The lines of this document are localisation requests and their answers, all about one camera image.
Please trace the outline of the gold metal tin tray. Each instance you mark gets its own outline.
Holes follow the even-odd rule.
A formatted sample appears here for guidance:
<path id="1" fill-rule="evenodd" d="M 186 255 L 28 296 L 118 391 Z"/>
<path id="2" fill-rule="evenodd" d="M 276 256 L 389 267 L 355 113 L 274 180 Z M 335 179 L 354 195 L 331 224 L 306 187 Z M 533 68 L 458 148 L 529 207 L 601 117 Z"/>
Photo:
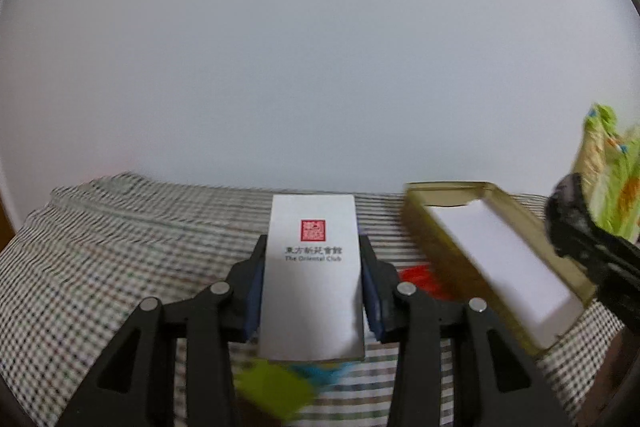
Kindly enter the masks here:
<path id="1" fill-rule="evenodd" d="M 480 271 L 466 259 L 462 249 L 430 213 L 432 207 L 464 206 L 477 199 L 486 202 L 490 209 L 498 213 L 537 256 L 561 277 L 570 290 L 574 291 L 584 306 L 583 314 L 596 295 L 593 283 L 574 261 L 555 254 L 541 217 L 497 185 L 488 182 L 410 183 L 406 187 L 404 203 L 400 210 L 401 221 L 416 242 L 416 246 L 430 262 L 435 274 L 451 288 L 457 299 L 484 299 L 529 355 L 542 355 L 568 333 L 582 314 L 550 348 L 544 350 L 536 347 L 513 313 L 506 309 L 506 305 L 483 279 Z"/>

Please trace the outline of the red toy brick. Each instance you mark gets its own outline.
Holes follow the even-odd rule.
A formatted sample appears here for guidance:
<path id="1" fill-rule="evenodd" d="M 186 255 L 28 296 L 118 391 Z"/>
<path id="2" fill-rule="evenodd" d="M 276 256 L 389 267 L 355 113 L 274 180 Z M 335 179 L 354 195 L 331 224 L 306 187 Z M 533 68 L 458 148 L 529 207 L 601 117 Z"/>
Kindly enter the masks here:
<path id="1" fill-rule="evenodd" d="M 429 265 L 415 265 L 399 272 L 401 282 L 408 282 L 427 295 L 445 301 L 454 301 L 456 294 L 431 269 Z"/>

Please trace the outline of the checkered tablecloth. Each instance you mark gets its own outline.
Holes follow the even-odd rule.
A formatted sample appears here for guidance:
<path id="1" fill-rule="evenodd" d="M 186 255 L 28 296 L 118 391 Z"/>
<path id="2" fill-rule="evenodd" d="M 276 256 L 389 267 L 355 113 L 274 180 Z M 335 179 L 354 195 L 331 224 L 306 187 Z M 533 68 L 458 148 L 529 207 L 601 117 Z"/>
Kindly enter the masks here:
<path id="1" fill-rule="evenodd" d="M 400 224 L 402 195 L 356 194 L 376 257 L 425 256 Z M 35 426 L 55 426 L 94 360 L 146 296 L 190 298 L 224 279 L 267 232 L 272 193 L 162 183 L 123 173 L 59 187 L 1 253 L 1 377 Z M 537 361 L 574 421 L 623 323 L 594 300 Z M 397 348 L 367 355 L 291 426 L 385 426 Z"/>

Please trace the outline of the blue yellow toy block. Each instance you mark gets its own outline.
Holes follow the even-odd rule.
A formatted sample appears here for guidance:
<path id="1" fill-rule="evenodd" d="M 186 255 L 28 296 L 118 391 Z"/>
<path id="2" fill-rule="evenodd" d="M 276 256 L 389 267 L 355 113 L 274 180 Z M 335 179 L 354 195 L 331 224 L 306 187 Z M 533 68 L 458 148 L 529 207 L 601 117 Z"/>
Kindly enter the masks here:
<path id="1" fill-rule="evenodd" d="M 323 389 L 336 385 L 353 365 L 354 362 L 292 364 L 290 369 L 300 377 L 305 378 L 306 381 L 309 381 L 311 386 Z"/>

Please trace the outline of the white paper liner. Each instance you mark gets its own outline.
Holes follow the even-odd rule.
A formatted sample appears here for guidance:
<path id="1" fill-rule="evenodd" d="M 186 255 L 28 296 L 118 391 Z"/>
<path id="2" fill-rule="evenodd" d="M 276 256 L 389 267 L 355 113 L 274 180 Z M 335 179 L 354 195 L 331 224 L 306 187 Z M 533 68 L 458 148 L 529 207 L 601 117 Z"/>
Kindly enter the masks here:
<path id="1" fill-rule="evenodd" d="M 432 207 L 430 213 L 536 347 L 550 348 L 584 311 L 574 291 L 486 202 Z"/>

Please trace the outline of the green floral fabric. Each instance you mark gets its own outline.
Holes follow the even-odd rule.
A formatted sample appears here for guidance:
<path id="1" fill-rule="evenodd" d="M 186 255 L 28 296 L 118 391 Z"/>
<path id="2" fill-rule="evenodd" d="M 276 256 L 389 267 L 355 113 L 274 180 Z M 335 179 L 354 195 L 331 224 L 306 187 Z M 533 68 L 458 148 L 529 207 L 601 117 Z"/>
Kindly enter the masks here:
<path id="1" fill-rule="evenodd" d="M 582 176 L 596 225 L 630 243 L 639 239 L 639 126 L 617 131 L 612 107 L 593 104 L 573 170 Z"/>

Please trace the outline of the white Oriental Club box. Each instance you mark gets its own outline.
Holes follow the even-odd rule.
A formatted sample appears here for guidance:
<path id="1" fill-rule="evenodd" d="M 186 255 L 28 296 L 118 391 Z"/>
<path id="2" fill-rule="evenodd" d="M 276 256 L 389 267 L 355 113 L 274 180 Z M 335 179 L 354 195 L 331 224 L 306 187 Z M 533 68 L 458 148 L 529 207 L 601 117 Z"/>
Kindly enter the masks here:
<path id="1" fill-rule="evenodd" d="M 360 360 L 363 355 L 355 197 L 274 196 L 258 357 L 316 363 Z"/>

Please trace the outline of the green toy brick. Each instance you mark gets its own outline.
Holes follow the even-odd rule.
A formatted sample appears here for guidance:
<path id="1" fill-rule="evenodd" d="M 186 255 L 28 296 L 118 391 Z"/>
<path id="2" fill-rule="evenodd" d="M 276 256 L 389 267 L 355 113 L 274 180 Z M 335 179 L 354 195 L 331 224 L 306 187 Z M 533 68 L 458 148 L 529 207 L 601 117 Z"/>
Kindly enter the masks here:
<path id="1" fill-rule="evenodd" d="M 258 359 L 236 375 L 236 390 L 271 417 L 289 423 L 314 402 L 317 389 L 288 366 Z"/>

